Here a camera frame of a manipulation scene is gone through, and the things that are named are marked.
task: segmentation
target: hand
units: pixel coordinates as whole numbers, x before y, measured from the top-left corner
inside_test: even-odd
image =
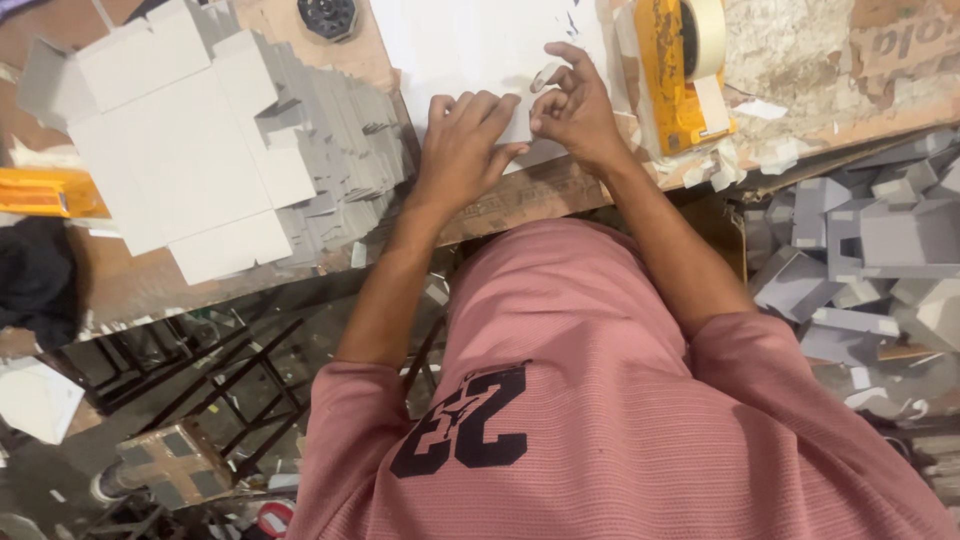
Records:
[[[563,58],[573,68],[563,66],[547,81],[560,87],[543,94],[534,104],[530,130],[562,144],[591,174],[620,160],[633,160],[616,129],[607,87],[587,53],[559,42],[547,43],[543,49]]]
[[[466,92],[456,101],[434,96],[420,178],[408,204],[443,219],[442,227],[496,185],[510,161],[530,151],[522,142],[493,148],[519,103],[513,94],[501,99],[487,91]]]

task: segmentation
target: person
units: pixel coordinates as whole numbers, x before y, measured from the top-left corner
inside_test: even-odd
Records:
[[[516,96],[435,97],[420,177],[314,382],[286,538],[955,536],[637,163],[588,55],[546,52],[570,66],[532,131],[607,186],[633,238],[555,219],[481,249],[412,426],[397,370],[438,235],[529,150],[493,150]]]

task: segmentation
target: workbench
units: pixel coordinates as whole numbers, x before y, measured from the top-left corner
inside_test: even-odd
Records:
[[[333,64],[390,92],[404,115],[396,91],[398,74],[390,66],[368,0],[357,0],[360,18],[355,37],[335,45],[306,30],[295,0],[234,1],[244,27],[261,32],[270,41],[289,41],[307,64]],[[103,0],[116,24],[140,2]],[[624,3],[606,2],[611,10]],[[739,125],[732,136],[739,166],[754,170],[763,165],[764,171],[770,172],[793,158],[960,120],[960,42],[954,37],[960,34],[953,32],[957,11],[960,0],[946,0],[943,5],[923,0],[728,0],[725,98],[731,106],[758,97],[788,109],[785,116],[774,120],[733,114]],[[34,35],[79,49],[107,31],[86,0],[39,3],[0,22],[0,61],[22,68]],[[624,61],[628,81],[637,73],[637,65]],[[14,136],[36,151],[70,142],[18,110],[14,95],[15,86],[0,80],[4,148],[13,146]],[[635,117],[617,115],[617,122],[626,139],[635,137]],[[416,149],[412,133],[407,138]],[[637,149],[636,155],[664,189],[683,187],[684,178],[688,184],[691,178],[699,180],[694,177],[701,160],[661,172],[664,168],[653,166],[642,149]],[[7,160],[6,152],[0,160]],[[452,244],[611,202],[602,186],[571,158],[561,158],[506,176],[454,219],[441,243]],[[374,236],[386,234],[381,231]],[[80,266],[85,337],[351,266],[351,246],[346,246],[319,260],[314,269],[267,265],[187,286],[167,250],[132,258],[122,240],[93,237],[81,228],[71,229],[70,239]],[[377,252],[370,249],[368,263]],[[29,332],[6,329],[0,333],[0,357],[35,351]]]

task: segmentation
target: black cloth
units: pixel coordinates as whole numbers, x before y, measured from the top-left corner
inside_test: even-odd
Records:
[[[58,217],[0,228],[0,328],[33,331],[44,351],[77,336],[77,263]]]

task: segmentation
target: concrete floor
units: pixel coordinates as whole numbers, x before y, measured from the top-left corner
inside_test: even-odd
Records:
[[[612,217],[608,211],[595,217],[616,226],[616,216]],[[448,273],[453,260],[452,250],[438,249],[431,271]],[[356,301],[355,293],[365,277],[366,271],[359,270],[292,283],[216,306],[213,310],[224,314],[235,311],[250,323],[256,341],[261,346],[266,345],[287,325],[304,319],[304,324],[272,354],[272,358],[281,376],[289,382],[312,380],[314,374],[330,361]],[[426,285],[430,284],[444,289],[443,280],[437,276],[427,276]],[[416,350],[442,313],[443,307],[435,300],[425,293],[421,296],[411,351]],[[217,329],[220,333],[231,331],[231,328],[222,324],[218,324]],[[445,342],[445,337],[441,336],[438,342]],[[106,376],[104,364],[92,345],[73,346],[68,352],[93,379]],[[252,350],[245,352],[246,356],[252,354]],[[439,365],[442,357],[442,352],[433,353],[430,363]],[[896,413],[893,416],[906,418],[920,413],[919,409],[912,406],[918,400],[926,401],[928,415],[952,414],[960,407],[960,366],[957,356],[940,356],[921,364],[916,364],[916,361],[916,358],[889,360],[870,369],[873,384],[888,389],[890,402],[875,404],[878,408],[875,412],[886,412],[887,415]],[[58,537],[58,529],[62,538],[69,537],[64,534],[65,530],[79,534],[89,520],[103,511],[89,496],[88,486],[97,473],[116,460],[115,445],[140,430],[201,372],[201,369],[187,368],[176,378],[110,416],[102,425],[67,438],[60,446],[47,446],[33,441],[17,449],[12,453],[9,466],[0,469],[0,522],[3,521],[3,514],[10,512],[36,521],[50,538]],[[850,370],[845,366],[819,366],[814,368],[814,373],[840,399],[858,391],[853,389]],[[209,391],[208,386],[194,400],[182,404],[180,411],[185,411]],[[307,392],[308,386],[301,390],[300,395],[305,397]],[[253,417],[275,394],[276,391],[259,373],[259,369],[244,377],[232,393],[237,398],[239,408],[248,417]],[[408,401],[413,418],[422,415],[429,399],[430,393],[420,377]],[[214,405],[216,412],[208,409],[198,420],[215,444],[224,444],[239,431],[239,424],[228,413],[223,400]],[[276,472],[296,473],[296,460],[300,457],[296,439],[304,433],[307,417],[304,415],[260,460],[258,466],[266,478]],[[269,430],[253,435],[230,457],[242,459],[268,435]],[[57,490],[66,498],[66,503],[59,503],[51,490]]]

